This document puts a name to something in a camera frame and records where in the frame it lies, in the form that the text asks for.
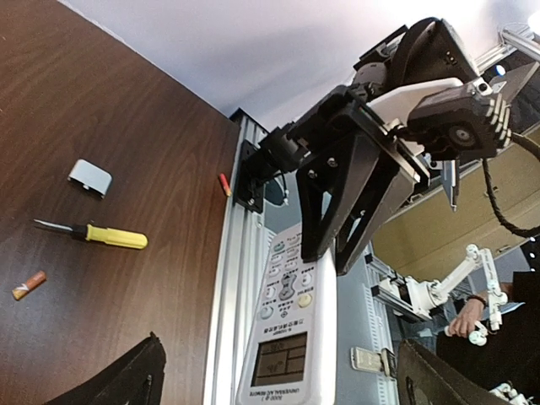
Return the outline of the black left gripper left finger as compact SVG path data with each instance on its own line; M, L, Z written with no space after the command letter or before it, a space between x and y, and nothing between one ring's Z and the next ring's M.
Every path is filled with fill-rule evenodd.
M50 404L159 404L165 380L166 354L150 333L116 361Z

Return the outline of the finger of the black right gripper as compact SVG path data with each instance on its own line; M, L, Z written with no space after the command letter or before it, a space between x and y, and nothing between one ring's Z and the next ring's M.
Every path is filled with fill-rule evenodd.
M414 176L415 170L407 162L390 158L377 162L337 234L335 264L339 277L349 272L373 234L411 195Z
M367 185L380 151L370 136L356 132L324 148L297 170L304 261L320 259L332 245Z

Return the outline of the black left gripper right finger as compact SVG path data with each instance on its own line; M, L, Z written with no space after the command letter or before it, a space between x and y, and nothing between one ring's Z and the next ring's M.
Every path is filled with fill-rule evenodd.
M400 342L397 389L400 404L517 404L508 367L444 338L436 353L416 340Z

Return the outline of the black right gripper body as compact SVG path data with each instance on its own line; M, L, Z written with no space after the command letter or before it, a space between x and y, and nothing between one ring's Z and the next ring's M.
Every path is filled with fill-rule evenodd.
M405 194L425 191L430 175L375 111L339 85L294 124L304 159L296 171L300 194L382 194L399 176Z

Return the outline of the small white remote control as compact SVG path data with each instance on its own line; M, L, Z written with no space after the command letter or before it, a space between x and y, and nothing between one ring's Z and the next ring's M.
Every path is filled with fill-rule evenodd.
M300 255L296 224L270 245L235 395L238 404L333 404L337 278L332 253Z

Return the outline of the yellow handled screwdriver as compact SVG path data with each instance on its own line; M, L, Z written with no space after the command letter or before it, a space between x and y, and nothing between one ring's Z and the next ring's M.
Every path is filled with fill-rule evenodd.
M108 246L119 246L123 248L142 250L146 248L149 243L145 234L132 231L102 228L92 224L54 224L40 219L34 219L34 222L52 230L69 233L74 238L80 240L98 242Z

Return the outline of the white battery cover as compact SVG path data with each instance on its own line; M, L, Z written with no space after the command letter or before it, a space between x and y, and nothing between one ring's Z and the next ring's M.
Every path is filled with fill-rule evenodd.
M67 180L79 184L84 190L96 193L103 199L111 186L112 175L85 159L78 159Z

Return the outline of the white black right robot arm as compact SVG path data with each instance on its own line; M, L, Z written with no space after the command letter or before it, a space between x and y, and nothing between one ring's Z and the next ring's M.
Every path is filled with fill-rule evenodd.
M401 104L393 90L477 77L451 27L435 18L407 29L376 69L382 76L378 89L392 111ZM368 83L336 87L287 135L299 156L301 256L313 262L332 248L338 276L348 273L371 236L409 197L429 186L428 170L366 104L368 88Z

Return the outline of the operator dark sleeved forearm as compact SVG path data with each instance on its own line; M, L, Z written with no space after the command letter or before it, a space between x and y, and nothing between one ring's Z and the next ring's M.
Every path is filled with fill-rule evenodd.
M522 304L527 309L539 309L539 272L515 272L510 283L499 283L499 295L506 302ZM480 316L488 304L488 292L472 295L464 309L472 310Z

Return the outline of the operator bare hand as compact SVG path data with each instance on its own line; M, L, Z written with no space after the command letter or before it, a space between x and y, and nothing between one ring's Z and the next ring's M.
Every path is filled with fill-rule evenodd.
M481 320L485 306L484 298L479 295L470 296L457 316L451 321L446 335L468 338L469 334L475 331L476 322Z

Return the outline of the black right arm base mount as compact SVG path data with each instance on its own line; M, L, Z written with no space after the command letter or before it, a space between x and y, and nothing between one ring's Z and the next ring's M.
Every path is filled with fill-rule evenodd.
M297 122L274 128L257 147L244 140L233 193L234 202L262 213L265 185L276 177L294 172L308 160L310 151L294 138Z

